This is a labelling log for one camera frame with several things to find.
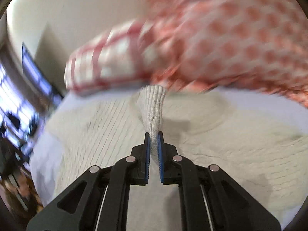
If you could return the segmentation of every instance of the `red and white fabric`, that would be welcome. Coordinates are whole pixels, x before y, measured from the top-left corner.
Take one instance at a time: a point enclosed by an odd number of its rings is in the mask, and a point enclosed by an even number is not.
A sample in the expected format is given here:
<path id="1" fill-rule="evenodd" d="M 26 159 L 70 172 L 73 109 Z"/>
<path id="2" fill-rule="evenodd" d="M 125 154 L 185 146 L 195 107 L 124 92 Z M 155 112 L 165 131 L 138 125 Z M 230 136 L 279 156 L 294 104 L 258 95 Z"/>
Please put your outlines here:
<path id="1" fill-rule="evenodd" d="M 308 107 L 308 19 L 296 0 L 149 4 L 151 23 L 135 21 L 130 24 L 134 30 L 114 30 L 112 41 L 104 34 L 72 54 L 66 68 L 68 89 L 148 80 L 200 92 L 233 84 L 280 93 Z M 145 52 L 149 60 L 143 59 Z"/>
<path id="2" fill-rule="evenodd" d="M 151 22 L 130 21 L 99 35 L 70 56 L 65 68 L 67 89 L 109 89 L 149 81 L 157 64 Z"/>

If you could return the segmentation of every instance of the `window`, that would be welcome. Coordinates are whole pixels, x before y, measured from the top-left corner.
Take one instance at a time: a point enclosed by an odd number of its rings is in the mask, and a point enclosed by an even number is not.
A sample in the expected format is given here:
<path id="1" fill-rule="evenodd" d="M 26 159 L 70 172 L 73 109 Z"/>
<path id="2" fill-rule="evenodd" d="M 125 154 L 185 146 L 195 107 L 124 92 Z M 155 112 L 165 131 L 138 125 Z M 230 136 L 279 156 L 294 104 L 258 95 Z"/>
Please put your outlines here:
<path id="1" fill-rule="evenodd" d="M 10 120 L 6 117 L 7 113 L 13 113 L 20 118 L 20 129 L 17 130 L 11 125 Z M 0 64 L 0 122 L 5 121 L 14 129 L 14 134 L 23 139 L 29 131 L 29 124 L 35 115 L 33 106 L 20 94 L 13 82 L 6 74 L 5 69 Z M 19 146 L 18 138 L 7 131 L 7 138 L 15 146 Z"/>
<path id="2" fill-rule="evenodd" d="M 32 57 L 30 56 L 26 46 L 23 44 L 22 49 L 23 59 L 23 73 L 34 84 L 34 86 L 41 91 L 48 98 L 52 95 L 52 86 L 45 79 L 42 72 L 35 65 Z"/>

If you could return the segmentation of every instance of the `bed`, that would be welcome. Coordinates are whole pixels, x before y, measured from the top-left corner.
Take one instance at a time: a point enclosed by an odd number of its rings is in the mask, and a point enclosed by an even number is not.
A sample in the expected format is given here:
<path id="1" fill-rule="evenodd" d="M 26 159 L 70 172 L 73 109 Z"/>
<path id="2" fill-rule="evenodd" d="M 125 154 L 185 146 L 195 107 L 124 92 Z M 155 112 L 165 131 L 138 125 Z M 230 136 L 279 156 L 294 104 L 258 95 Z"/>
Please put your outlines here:
<path id="1" fill-rule="evenodd" d="M 114 89 L 101 91 L 86 97 L 70 92 L 63 100 L 55 114 L 76 109 L 93 101 L 107 100 L 133 94 L 137 89 Z M 308 111 L 296 102 L 279 95 L 265 95 L 249 90 L 217 87 L 227 100 L 239 108 L 256 109 L 270 113 L 285 124 L 295 126 L 302 133 L 308 134 Z M 30 170 L 33 181 L 44 205 L 53 199 L 55 180 L 59 171 L 63 144 L 53 135 L 44 132 L 39 138 L 30 160 Z M 285 228 L 294 218 L 301 206 L 284 212 L 282 228 Z"/>

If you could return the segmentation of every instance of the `metal pin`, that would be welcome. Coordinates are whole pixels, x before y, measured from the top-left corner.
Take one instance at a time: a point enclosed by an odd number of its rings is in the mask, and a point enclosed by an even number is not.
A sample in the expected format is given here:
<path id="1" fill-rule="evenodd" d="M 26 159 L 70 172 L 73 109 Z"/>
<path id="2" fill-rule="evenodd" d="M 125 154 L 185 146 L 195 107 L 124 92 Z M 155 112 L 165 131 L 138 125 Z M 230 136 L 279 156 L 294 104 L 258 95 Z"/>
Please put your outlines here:
<path id="1" fill-rule="evenodd" d="M 89 169 L 90 173 L 93 173 L 93 174 L 97 173 L 99 170 L 100 170 L 100 168 L 96 165 L 90 167 L 90 169 Z"/>
<path id="2" fill-rule="evenodd" d="M 179 161 L 183 160 L 183 157 L 176 155 L 176 156 L 173 156 L 172 159 L 173 159 L 174 161 L 179 162 Z"/>
<path id="3" fill-rule="evenodd" d="M 134 156 L 128 156 L 128 157 L 126 157 L 126 161 L 127 162 L 134 162 L 134 161 L 136 161 L 136 158 Z"/>
<path id="4" fill-rule="evenodd" d="M 219 166 L 216 164 L 210 165 L 210 170 L 213 172 L 217 172 L 219 170 Z"/>

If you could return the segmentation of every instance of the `white knit blanket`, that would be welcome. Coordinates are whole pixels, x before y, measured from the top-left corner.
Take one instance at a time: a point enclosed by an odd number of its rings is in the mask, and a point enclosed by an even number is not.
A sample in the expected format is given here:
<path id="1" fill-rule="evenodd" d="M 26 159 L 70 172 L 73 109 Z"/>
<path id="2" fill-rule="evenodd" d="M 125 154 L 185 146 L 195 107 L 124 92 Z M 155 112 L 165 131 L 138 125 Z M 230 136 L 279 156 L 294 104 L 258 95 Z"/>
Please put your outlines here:
<path id="1" fill-rule="evenodd" d="M 217 92 L 165 97 L 162 87 L 149 86 L 55 114 L 46 128 L 65 147 L 55 195 L 91 165 L 111 166 L 129 155 L 146 131 L 156 161 L 162 130 L 180 154 L 198 165 L 218 164 L 278 219 L 306 196 L 308 138 L 268 115 L 234 108 Z M 149 185 L 131 188 L 127 230 L 179 230 L 181 223 L 171 221 L 180 216 L 177 197 L 176 187 L 159 183 L 152 161 Z"/>

